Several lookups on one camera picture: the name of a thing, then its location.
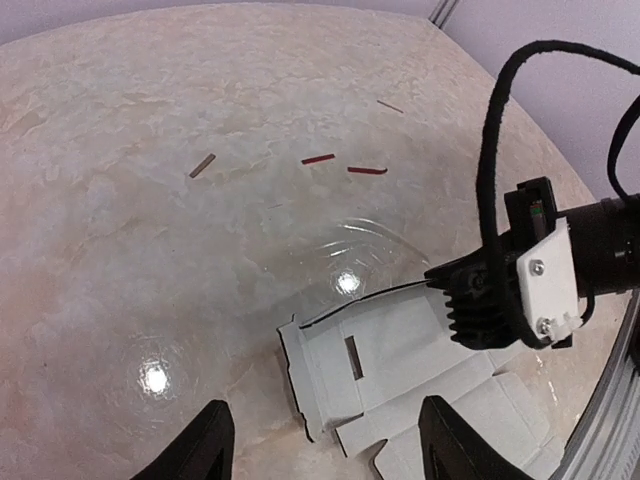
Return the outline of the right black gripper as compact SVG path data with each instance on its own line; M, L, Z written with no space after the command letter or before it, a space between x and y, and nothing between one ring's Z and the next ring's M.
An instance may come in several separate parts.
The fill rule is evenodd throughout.
M639 287L639 196L566 210L578 295L620 294ZM426 285L443 292L451 340L469 349L503 349L527 336L499 295L484 248L433 267Z

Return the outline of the white paper box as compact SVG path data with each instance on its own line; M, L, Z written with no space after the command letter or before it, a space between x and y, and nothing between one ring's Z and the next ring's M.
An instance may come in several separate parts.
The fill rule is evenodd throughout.
M505 367L520 343L474 351L450 337L441 292L415 282L279 329L307 438L336 440L355 457L373 445L385 479L424 475L419 413L443 398L503 458L535 479L558 468L562 442Z

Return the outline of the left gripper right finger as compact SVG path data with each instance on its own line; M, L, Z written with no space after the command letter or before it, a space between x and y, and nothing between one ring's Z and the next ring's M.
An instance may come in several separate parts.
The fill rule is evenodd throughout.
M418 421L427 479L530 479L558 469L558 443L549 440L527 462L527 473L502 457L442 397L424 398Z

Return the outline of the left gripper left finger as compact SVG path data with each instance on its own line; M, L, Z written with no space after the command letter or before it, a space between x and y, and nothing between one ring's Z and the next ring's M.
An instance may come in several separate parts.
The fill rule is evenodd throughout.
M133 480L232 478L235 424L229 405L210 401Z

